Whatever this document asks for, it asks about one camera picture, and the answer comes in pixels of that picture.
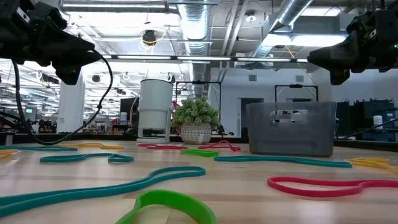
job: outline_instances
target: red rubber band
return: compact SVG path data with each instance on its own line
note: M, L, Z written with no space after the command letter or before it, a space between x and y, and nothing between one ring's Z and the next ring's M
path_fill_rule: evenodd
M300 184L311 184L330 187L353 187L350 189L341 190L305 190L287 187L277 182L293 182ZM267 180L268 186L273 189L285 192L288 194L307 196L307 197L341 197L347 195L360 194L363 189L370 187L395 187L398 188L398 181L394 180L350 180L350 181L336 181L336 180L311 180L296 177L271 177Z
M218 144L222 144L225 143L228 146L217 146ZM212 144L210 146L199 146L198 149L230 149L234 152L241 150L241 148L239 146L233 146L231 145L231 143L229 143L227 140L222 140L219 141L218 143Z
M138 146L147 149L188 149L186 146L158 146L156 144L139 144Z

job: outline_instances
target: wooden table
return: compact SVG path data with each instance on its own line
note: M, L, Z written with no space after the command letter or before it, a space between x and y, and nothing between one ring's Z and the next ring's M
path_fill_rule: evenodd
M189 194L205 202L216 214L219 224L375 224L398 223L398 189L367 189L361 195L341 198L305 198L288 195L266 185L268 177L290 175L311 179L352 180L388 179L398 177L386 170L365 167L353 169L317 167L286 162L215 162L212 159L182 155L178 151L137 148L135 142L101 141L123 145L125 150L112 151L134 156L130 164L108 164L105 158L91 158L71 164L39 164L39 158L75 152L18 152L0 160L0 195L25 194L47 190L74 189L122 184L145 177L153 170L167 166L202 166L202 177L167 180L148 189L169 189ZM249 154L222 149L221 155ZM109 152L80 149L78 153ZM385 157L398 164L393 152L335 148L331 160L354 157ZM324 189L324 187L299 187ZM11 215L0 220L9 223L115 223L130 211L139 192L114 197L93 198L59 203ZM170 208L152 206L143 209L134 223L191 224L190 217Z

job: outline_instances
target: white pillar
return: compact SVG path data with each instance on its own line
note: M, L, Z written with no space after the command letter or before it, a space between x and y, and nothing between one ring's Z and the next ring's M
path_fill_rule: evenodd
M82 68L76 85L61 82L57 133L72 132L83 125L86 89L83 71Z

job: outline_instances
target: white container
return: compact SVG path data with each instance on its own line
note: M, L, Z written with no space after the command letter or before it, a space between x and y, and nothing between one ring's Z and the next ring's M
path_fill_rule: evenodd
M139 127L137 141L169 142L173 84L165 80L146 79L141 81L139 99ZM144 138L143 130L164 130L165 138Z
M373 126L380 125L383 123L383 117L380 115L373 116Z
M127 124L127 113L120 113L120 124Z

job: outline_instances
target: white pot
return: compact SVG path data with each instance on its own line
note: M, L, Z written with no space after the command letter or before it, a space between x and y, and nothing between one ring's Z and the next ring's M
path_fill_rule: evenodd
M209 123L184 123L181 126L181 138L187 144L207 144L211 139Z

